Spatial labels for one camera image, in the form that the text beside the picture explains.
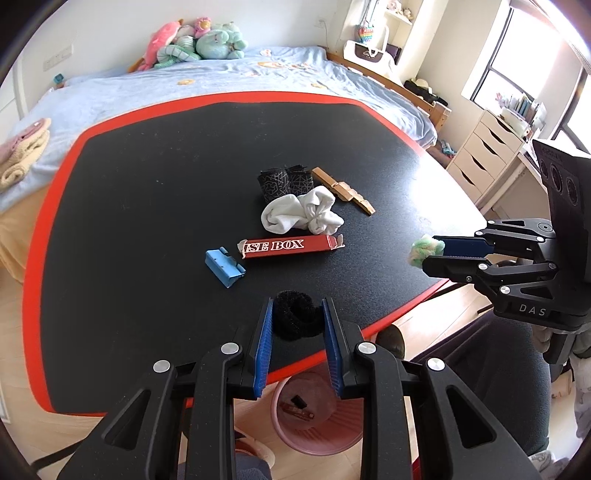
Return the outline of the person's dark trouser leg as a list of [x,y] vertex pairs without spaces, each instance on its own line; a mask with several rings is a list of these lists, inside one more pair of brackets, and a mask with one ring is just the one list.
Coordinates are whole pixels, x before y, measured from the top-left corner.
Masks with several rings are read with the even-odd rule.
[[549,446],[551,377],[531,326],[488,312],[413,360],[443,360],[531,456]]

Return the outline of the folded pink yellow towels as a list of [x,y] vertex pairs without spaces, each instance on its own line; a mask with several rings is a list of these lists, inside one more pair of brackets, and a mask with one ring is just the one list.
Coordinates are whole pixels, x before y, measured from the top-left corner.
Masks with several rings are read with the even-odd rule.
[[45,151],[50,139],[50,118],[41,118],[1,145],[1,191],[27,175]]

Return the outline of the pink trash basket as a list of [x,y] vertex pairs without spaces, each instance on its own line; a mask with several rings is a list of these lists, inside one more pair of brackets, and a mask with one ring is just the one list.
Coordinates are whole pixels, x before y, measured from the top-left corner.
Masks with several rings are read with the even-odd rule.
[[270,415],[280,440],[305,455],[332,456],[363,439],[363,400],[339,399],[322,366],[277,384]]

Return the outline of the blue plastic clip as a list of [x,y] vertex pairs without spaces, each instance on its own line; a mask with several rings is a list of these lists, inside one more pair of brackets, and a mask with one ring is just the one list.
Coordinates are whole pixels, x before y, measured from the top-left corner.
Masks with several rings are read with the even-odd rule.
[[204,262],[225,288],[230,288],[245,275],[245,269],[224,247],[207,250]]

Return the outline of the dark slipper foot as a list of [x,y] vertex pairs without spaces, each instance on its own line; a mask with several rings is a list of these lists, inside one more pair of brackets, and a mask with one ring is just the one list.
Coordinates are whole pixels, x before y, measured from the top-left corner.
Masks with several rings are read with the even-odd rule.
[[403,333],[398,326],[391,324],[380,331],[376,336],[375,343],[391,352],[394,358],[405,359],[406,344]]

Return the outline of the small black cloth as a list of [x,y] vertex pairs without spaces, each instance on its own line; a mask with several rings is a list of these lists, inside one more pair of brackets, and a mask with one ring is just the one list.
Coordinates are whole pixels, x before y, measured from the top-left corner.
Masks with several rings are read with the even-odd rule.
[[284,342],[296,342],[325,331],[322,306],[308,294],[283,291],[273,299],[273,335]]

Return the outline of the red black table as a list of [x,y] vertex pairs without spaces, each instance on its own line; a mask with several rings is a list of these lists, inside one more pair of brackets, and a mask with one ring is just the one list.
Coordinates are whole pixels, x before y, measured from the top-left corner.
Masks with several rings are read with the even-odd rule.
[[[348,183],[374,214],[339,202],[342,249],[249,260],[223,286],[206,252],[266,237],[259,173],[297,164]],[[284,290],[332,298],[372,335],[436,287],[408,263],[414,241],[484,225],[437,161],[355,100],[215,94],[105,121],[71,147],[36,222],[23,291],[31,390],[52,413],[103,413],[156,361],[197,360]]]

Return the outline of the white handbag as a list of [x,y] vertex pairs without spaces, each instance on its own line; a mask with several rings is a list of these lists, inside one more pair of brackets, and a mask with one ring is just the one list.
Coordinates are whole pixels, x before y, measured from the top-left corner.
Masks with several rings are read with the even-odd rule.
[[367,45],[348,40],[342,49],[342,56],[356,65],[363,66],[384,75],[396,66],[394,57],[385,50],[370,48]]

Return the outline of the black patterned sock roll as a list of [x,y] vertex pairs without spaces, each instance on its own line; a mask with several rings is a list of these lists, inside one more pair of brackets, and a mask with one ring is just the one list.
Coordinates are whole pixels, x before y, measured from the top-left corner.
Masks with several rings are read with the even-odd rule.
[[304,195],[315,188],[311,170],[302,165],[262,171],[259,173],[257,181],[259,181],[263,200],[266,203],[288,194]]

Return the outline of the wooden strip pieces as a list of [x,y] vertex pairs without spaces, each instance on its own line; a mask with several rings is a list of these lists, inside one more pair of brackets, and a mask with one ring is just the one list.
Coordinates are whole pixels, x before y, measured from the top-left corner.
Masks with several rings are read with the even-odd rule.
[[311,175],[319,183],[321,183],[322,186],[328,188],[329,191],[332,192],[332,194],[339,198],[339,200],[342,200],[344,202],[355,203],[356,206],[360,207],[363,210],[363,212],[365,212],[369,216],[372,216],[376,213],[376,209],[370,203],[370,201],[363,197],[363,195],[360,194],[358,191],[353,189],[353,187],[349,186],[348,183],[344,181],[335,180],[334,178],[332,178],[331,175],[326,173],[320,167],[315,167],[314,169],[312,169]]

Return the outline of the green white ball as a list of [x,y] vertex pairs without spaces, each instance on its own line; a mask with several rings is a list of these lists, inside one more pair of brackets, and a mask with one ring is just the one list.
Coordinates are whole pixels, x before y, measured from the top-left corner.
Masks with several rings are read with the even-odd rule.
[[445,242],[428,235],[415,241],[409,254],[409,264],[421,268],[423,262],[430,256],[442,256],[445,250]]

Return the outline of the white drawer cabinet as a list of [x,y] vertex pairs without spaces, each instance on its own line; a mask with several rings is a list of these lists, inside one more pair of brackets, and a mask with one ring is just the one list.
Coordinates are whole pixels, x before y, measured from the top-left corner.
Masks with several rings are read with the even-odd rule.
[[485,110],[446,170],[479,206],[516,159],[523,144],[509,124]]

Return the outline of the bed with blue sheet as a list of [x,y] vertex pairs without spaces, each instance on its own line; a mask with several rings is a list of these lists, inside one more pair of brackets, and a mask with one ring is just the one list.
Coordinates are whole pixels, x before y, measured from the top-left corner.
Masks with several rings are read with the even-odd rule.
[[423,109],[404,95],[328,59],[321,47],[249,50],[237,60],[202,60],[136,73],[117,70],[72,78],[46,93],[1,145],[41,118],[50,118],[49,143],[22,181],[1,191],[1,265],[24,279],[34,225],[48,185],[77,137],[91,126],[146,106],[242,91],[294,91],[353,98],[369,105],[421,147],[438,132]]

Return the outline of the white sock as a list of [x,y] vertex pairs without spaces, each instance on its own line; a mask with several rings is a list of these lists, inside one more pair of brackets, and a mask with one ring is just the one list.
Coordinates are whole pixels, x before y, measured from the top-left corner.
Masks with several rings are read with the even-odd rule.
[[267,232],[287,234],[291,229],[308,230],[315,235],[333,235],[345,224],[332,211],[335,196],[324,186],[312,188],[304,195],[283,195],[266,205],[260,221]]

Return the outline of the pile of plush toys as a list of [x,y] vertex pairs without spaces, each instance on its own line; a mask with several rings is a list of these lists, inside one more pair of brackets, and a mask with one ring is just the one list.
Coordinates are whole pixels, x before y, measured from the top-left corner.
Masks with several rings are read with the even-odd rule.
[[200,60],[242,59],[245,49],[242,33],[232,22],[213,24],[208,17],[199,17],[193,23],[171,21],[151,34],[144,54],[128,72]]

